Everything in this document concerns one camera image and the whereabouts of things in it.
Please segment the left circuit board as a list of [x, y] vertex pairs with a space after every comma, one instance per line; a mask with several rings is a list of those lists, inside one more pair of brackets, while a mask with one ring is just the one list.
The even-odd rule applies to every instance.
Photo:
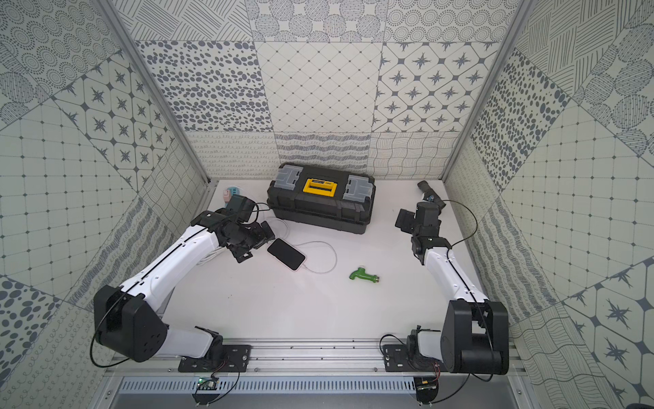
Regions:
[[207, 392], [216, 393], [220, 381], [215, 378], [200, 378], [195, 393]]

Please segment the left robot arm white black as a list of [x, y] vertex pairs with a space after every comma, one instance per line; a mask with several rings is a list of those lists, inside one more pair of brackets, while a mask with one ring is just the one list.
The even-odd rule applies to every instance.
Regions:
[[260, 212], [257, 202], [235, 195], [225, 207], [198, 214], [176, 242], [120, 286], [100, 288], [93, 301], [95, 331], [90, 343], [127, 361], [180, 356], [210, 368], [223, 366], [223, 338], [218, 332], [172, 327], [158, 316], [158, 310], [183, 278], [220, 250], [244, 262], [254, 250], [274, 240], [269, 224], [259, 221]]

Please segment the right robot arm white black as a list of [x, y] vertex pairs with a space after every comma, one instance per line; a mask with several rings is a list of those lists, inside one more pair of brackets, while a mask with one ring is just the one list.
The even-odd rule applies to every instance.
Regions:
[[439, 233], [442, 207], [422, 201], [400, 210], [395, 227], [410, 235], [414, 257], [448, 298], [440, 330], [441, 361], [449, 373], [505, 375], [509, 371], [509, 313], [490, 300], [465, 274]]

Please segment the blue power strip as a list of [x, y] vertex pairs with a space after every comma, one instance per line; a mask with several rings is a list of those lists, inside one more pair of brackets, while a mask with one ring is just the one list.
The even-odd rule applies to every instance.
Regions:
[[235, 195], [240, 195], [240, 189], [239, 187], [231, 186], [227, 187], [223, 192], [222, 192], [222, 198], [225, 204], [228, 204], [229, 201], [235, 196]]

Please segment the circuit board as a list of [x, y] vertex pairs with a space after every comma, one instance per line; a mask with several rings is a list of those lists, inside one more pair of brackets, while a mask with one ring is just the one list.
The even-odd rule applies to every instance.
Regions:
[[195, 393], [207, 392], [216, 393], [220, 381], [215, 378], [200, 378]]
[[414, 386], [416, 400], [420, 405], [434, 402], [439, 394], [439, 382], [434, 379], [415, 377]]

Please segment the aluminium rail frame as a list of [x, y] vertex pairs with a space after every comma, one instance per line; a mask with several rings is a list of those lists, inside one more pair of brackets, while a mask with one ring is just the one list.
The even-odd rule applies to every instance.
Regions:
[[[341, 376], [405, 374], [428, 376], [432, 373], [387, 373], [383, 344], [400, 344], [394, 337], [371, 339], [263, 339], [235, 338], [226, 344], [252, 346], [246, 375]], [[143, 363], [126, 362], [110, 368], [116, 375], [172, 376], [180, 374], [181, 357], [154, 357]]]

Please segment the right circuit board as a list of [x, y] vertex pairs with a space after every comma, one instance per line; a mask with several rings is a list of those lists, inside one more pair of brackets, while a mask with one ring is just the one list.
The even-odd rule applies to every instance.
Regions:
[[415, 377], [414, 386], [416, 400], [420, 405], [434, 402], [439, 394], [439, 382], [434, 379]]

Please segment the green plastic toy tool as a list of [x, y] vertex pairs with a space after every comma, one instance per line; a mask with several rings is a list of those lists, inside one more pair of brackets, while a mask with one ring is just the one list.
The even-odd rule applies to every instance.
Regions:
[[354, 281], [355, 279], [362, 279], [363, 281], [369, 281], [372, 283], [378, 283], [380, 281], [380, 277], [375, 274], [368, 274], [366, 272], [366, 269], [364, 267], [359, 267], [354, 272], [349, 274], [349, 279]]

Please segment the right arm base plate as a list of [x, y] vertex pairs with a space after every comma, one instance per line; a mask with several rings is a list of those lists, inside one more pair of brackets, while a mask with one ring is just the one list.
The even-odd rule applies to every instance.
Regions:
[[436, 373], [446, 371], [443, 361], [421, 354], [410, 356], [407, 347], [402, 344], [383, 344], [381, 346], [384, 368], [387, 373]]

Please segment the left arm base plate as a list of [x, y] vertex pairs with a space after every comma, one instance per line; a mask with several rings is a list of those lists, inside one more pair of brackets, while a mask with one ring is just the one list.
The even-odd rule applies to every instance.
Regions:
[[179, 373], [244, 373], [250, 362], [252, 346], [220, 344], [213, 346], [203, 358], [182, 356]]

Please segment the black cylindrical object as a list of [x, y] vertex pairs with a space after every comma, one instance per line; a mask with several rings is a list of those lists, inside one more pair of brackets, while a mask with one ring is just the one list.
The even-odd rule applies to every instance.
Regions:
[[429, 183], [427, 181], [420, 181], [417, 184], [417, 187], [420, 189], [420, 191], [423, 194], [422, 200], [435, 204], [438, 206], [440, 210], [444, 209], [446, 207], [446, 203], [441, 199], [439, 194], [436, 194], [434, 189], [431, 188]]

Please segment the black phone pink case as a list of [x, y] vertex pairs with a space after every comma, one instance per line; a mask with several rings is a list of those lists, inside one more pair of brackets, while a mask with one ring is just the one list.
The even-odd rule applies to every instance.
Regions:
[[267, 247], [267, 252], [292, 271], [298, 271], [307, 259], [296, 247], [282, 239], [275, 239]]

